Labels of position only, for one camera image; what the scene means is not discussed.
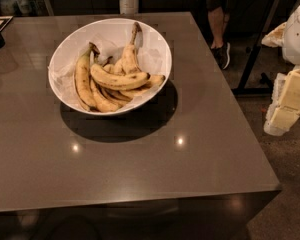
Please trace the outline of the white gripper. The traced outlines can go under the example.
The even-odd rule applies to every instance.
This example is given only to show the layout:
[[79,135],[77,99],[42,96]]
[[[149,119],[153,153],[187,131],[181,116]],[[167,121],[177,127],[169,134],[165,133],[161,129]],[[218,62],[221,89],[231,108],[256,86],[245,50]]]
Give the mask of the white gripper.
[[[285,61],[300,65],[300,5],[286,22],[266,34],[261,44],[272,48],[280,47]],[[269,135],[282,136],[299,118],[300,66],[295,66],[287,75],[277,74],[264,131]]]

